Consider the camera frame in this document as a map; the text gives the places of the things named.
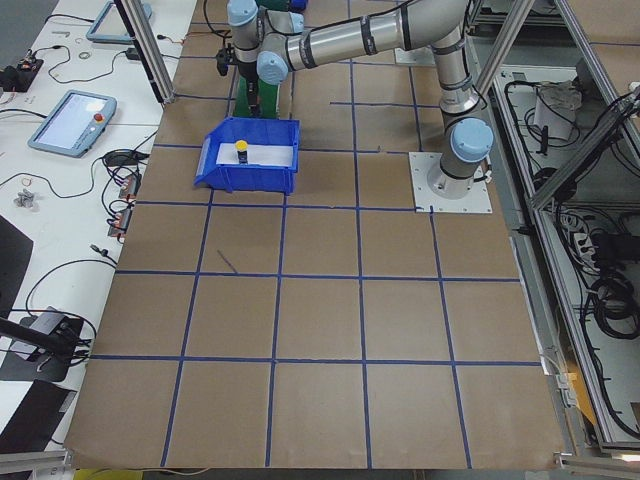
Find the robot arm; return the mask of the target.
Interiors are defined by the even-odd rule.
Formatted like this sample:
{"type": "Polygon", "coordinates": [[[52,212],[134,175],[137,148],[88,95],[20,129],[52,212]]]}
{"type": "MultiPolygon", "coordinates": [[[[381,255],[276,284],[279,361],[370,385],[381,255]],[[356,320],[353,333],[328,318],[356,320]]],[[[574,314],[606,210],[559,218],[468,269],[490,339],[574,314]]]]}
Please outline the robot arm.
{"type": "Polygon", "coordinates": [[[226,6],[231,40],[216,55],[220,75],[235,66],[245,81],[251,114],[259,86],[278,86],[294,71],[310,70],[391,50],[427,47],[434,56],[446,147],[428,173],[433,193],[447,200],[467,196],[475,172],[489,155],[494,134],[476,115],[483,97],[467,65],[464,1],[404,1],[386,11],[308,27],[303,14],[258,1],[226,6]]]}

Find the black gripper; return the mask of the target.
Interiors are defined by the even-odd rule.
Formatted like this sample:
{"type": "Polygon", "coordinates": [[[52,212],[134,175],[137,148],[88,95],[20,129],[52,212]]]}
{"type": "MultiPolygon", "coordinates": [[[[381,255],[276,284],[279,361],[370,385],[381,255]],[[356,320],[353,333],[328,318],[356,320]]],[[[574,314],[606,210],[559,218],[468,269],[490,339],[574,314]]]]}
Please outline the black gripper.
{"type": "Polygon", "coordinates": [[[250,112],[253,118],[258,118],[258,79],[257,78],[244,78],[245,81],[245,95],[250,101],[250,112]]]}

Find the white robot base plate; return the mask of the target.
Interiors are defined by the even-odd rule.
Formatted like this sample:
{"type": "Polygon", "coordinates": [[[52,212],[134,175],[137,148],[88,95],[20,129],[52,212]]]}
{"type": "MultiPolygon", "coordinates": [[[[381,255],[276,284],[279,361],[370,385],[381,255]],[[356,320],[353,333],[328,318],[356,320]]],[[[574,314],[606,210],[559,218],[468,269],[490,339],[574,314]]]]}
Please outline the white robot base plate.
{"type": "Polygon", "coordinates": [[[491,214],[493,208],[481,166],[463,180],[442,170],[439,152],[408,154],[414,209],[421,213],[491,214]]]}

